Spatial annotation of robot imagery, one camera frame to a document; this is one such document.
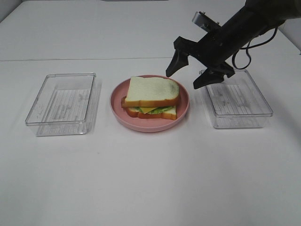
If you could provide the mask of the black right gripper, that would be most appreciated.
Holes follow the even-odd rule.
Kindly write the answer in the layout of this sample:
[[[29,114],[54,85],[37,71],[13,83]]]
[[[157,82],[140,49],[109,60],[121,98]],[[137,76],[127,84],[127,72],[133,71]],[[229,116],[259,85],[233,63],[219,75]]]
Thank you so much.
[[[194,89],[221,83],[224,75],[234,74],[233,68],[225,65],[226,59],[254,37],[300,16],[299,0],[247,0],[220,29],[208,32],[198,42],[178,37],[174,41],[175,52],[166,69],[166,77],[188,66],[188,56],[192,56],[207,67],[194,80]]]

